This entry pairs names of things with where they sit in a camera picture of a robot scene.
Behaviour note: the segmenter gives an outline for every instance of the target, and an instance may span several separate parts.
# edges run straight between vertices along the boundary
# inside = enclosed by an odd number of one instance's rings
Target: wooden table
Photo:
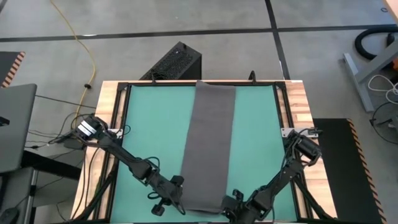
[[[398,1],[396,0],[384,0],[384,4],[387,6],[388,11],[398,22]]]
[[[249,80],[204,80],[205,82],[251,82]],[[280,81],[280,80],[259,80],[258,82],[274,82],[274,81]],[[103,82],[102,88],[101,88],[101,93],[99,94],[99,100],[96,108],[96,116],[110,124],[111,122],[111,117],[113,113],[113,107],[114,107],[114,101],[116,98],[116,92],[117,92],[117,87],[119,82],[136,82],[136,83],[144,83],[144,82],[151,82],[151,81],[105,81]],[[187,82],[186,80],[162,80],[162,81],[157,81],[157,82]],[[304,90],[304,85],[302,81],[297,81],[297,80],[290,80],[290,81],[285,81],[286,83],[286,88],[287,88],[287,94],[289,97],[289,104],[290,104],[290,110],[292,112],[292,117],[293,117],[293,122],[294,126],[296,128],[309,128],[313,127],[313,121],[312,121],[312,116],[310,112],[310,107],[308,105],[307,101],[307,96],[305,94]],[[280,108],[282,111],[282,118],[284,121],[284,126],[288,127],[287,123],[287,114],[286,114],[286,109],[283,101],[283,97],[281,94],[281,91],[278,90],[278,96],[279,96],[279,103],[280,103]],[[116,119],[116,127],[120,127],[121,123],[121,114],[123,112],[123,103],[124,102],[124,97],[125,93],[122,92],[121,95],[121,100],[118,108],[118,115]],[[91,158],[93,157],[93,154],[95,152],[96,148],[88,147],[86,150],[86,159],[85,162],[88,165],[91,161]],[[78,184],[78,189],[76,192],[76,197],[75,197],[75,203],[73,205],[73,210],[72,214],[75,213],[75,210],[77,209],[76,216],[78,216],[84,209],[84,201],[86,197],[88,198],[88,201],[90,201],[94,194],[95,194],[95,189],[97,186],[97,183],[99,181],[100,175],[101,175],[101,170],[103,166],[103,161],[104,161],[104,151],[99,150],[95,158],[93,158],[93,164],[91,166],[91,174],[90,174],[90,188],[88,189],[88,194],[86,195],[86,189],[83,190],[83,173],[80,175],[80,181]],[[109,164],[113,163],[113,157],[109,159]],[[86,177],[88,176],[88,166],[85,167],[85,170],[82,170],[82,172],[86,172]],[[322,159],[319,159],[318,162],[312,166],[312,167],[306,167],[305,171],[305,180],[307,182],[307,187],[308,190],[311,192],[311,194],[314,196],[314,198],[317,200],[317,202],[323,207],[323,209],[331,216],[336,217],[336,210],[335,206],[333,203],[333,199],[331,197],[331,192],[329,188],[329,183],[328,179],[326,176],[326,171],[325,171],[325,166],[323,165]],[[106,211],[106,204],[108,202],[108,190],[105,192],[103,195],[102,203],[101,203],[101,208],[100,208],[100,213],[99,213],[99,218],[104,218],[105,217],[105,211]],[[297,197],[298,197],[298,204],[300,207],[300,214],[303,218],[306,218],[306,213],[305,213],[305,205],[303,201],[303,196],[301,192],[296,188],[297,191]],[[78,204],[81,198],[81,195],[83,194],[83,203],[80,205],[78,208]]]

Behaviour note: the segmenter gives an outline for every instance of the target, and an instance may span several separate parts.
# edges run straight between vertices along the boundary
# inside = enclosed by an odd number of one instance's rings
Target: table leg
[[[365,107],[365,111],[374,111],[374,107],[368,93],[368,84],[365,83],[365,81],[398,56],[398,41],[395,41],[388,46],[381,54],[371,60],[361,71],[358,71],[349,53],[345,53],[343,55],[349,75],[354,81],[355,87]]]

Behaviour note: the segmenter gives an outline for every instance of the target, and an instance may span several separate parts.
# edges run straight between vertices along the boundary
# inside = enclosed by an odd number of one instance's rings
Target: concrete floor
[[[80,35],[270,28],[263,0],[56,0]],[[278,27],[320,27],[393,24],[381,11],[381,0],[271,0]],[[387,220],[398,219],[398,146],[384,142],[369,125],[358,94],[341,59],[350,52],[357,65],[366,61],[356,55],[354,38],[362,30],[281,32],[284,55],[291,79],[304,80],[314,118],[351,118],[359,134],[368,166],[373,174]],[[8,0],[0,13],[0,50],[25,51],[25,59],[12,85],[36,83],[37,94],[78,103],[83,84],[91,75],[86,52],[72,40],[43,42],[1,42],[6,37],[70,35],[70,31],[49,0]],[[377,52],[384,35],[365,41]],[[140,78],[178,41],[203,54],[204,79],[247,79],[255,70],[259,79],[283,79],[274,36],[257,34],[183,35],[125,39],[84,40],[98,67],[93,89],[84,104],[95,106],[103,80]],[[374,104],[383,98],[373,96]],[[36,99],[30,129],[57,133],[63,119],[76,108],[72,105]],[[85,108],[83,113],[93,110]],[[383,129],[392,140],[395,132]],[[29,136],[29,140],[43,140]],[[37,153],[54,156],[68,152],[61,146],[40,148]],[[83,154],[73,152],[62,161],[76,165]],[[54,176],[39,175],[39,185]],[[35,203],[60,204],[64,217],[70,216],[77,183],[62,180],[38,192]],[[55,206],[39,207],[36,223],[60,222]]]

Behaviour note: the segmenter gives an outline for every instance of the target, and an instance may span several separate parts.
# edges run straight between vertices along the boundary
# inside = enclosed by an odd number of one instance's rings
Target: black floor stripe
[[[278,53],[278,58],[279,58],[280,66],[282,68],[282,73],[286,80],[290,80],[289,69],[287,68],[285,53],[284,53],[284,49],[282,47],[282,42],[280,41],[274,11],[272,10],[271,0],[265,0],[265,2],[266,2],[267,10],[268,10],[269,21],[271,22],[272,34],[274,36],[276,51]]]
[[[326,27],[287,27],[278,28],[278,32],[311,32],[311,31],[338,31],[338,30],[366,30],[381,27],[396,27],[396,24],[358,25],[358,26],[326,26]]]
[[[0,13],[1,13],[2,9],[4,9],[4,6],[6,5],[6,3],[7,3],[7,0],[2,0],[1,1],[1,3],[0,3]]]
[[[95,34],[95,35],[78,35],[81,40],[96,39],[117,39],[117,38],[135,38],[135,37],[170,37],[178,35],[212,35],[212,34],[257,34],[269,32],[311,32],[311,31],[338,31],[338,30],[362,30],[375,27],[390,27],[395,24],[388,25],[360,25],[360,26],[327,26],[327,27],[287,27],[287,28],[249,28],[249,29],[217,29],[217,30],[187,30],[187,31],[167,31],[167,32],[141,32],[141,33],[124,33],[124,34]],[[72,35],[63,36],[43,36],[43,37],[6,37],[0,38],[0,42],[37,42],[37,41],[54,41],[54,40],[74,40]]]
[[[218,29],[218,30],[188,30],[188,31],[168,31],[168,32],[142,32],[129,34],[98,34],[98,35],[78,35],[80,40],[94,39],[116,39],[116,38],[135,38],[135,37],[170,37],[179,35],[210,35],[210,34],[256,34],[271,32],[270,28],[253,29]],[[51,40],[74,40],[74,36],[53,36],[53,37],[10,37],[0,38],[0,42],[36,42]]]

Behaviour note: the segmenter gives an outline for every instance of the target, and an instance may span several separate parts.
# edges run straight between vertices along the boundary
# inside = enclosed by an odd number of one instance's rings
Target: black mat
[[[347,222],[387,223],[352,121],[313,122],[323,130],[319,144],[338,218]]]
[[[0,52],[0,87],[11,84],[24,56],[24,52]]]

